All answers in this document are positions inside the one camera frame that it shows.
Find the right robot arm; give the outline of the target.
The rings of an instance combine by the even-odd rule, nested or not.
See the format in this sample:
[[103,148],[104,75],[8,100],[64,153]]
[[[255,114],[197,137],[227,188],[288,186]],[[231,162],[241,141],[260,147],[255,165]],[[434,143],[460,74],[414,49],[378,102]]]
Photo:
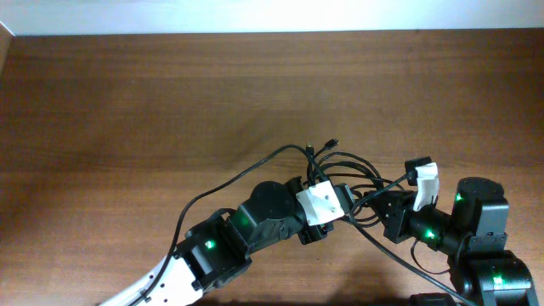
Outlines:
[[414,210],[413,190],[366,194],[386,238],[400,243],[413,237],[448,256],[446,272],[461,297],[477,305],[538,304],[528,267],[505,248],[509,204],[497,182],[461,179],[450,214],[435,204]]

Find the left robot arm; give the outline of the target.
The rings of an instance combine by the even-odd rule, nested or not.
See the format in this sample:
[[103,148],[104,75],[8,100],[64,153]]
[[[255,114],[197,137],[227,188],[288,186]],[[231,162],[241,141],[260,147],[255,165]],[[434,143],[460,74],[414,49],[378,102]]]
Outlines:
[[304,245],[326,238],[353,206],[346,184],[262,182],[237,209],[220,209],[192,227],[170,258],[106,304],[191,305],[245,273],[251,254],[265,247],[293,235]]

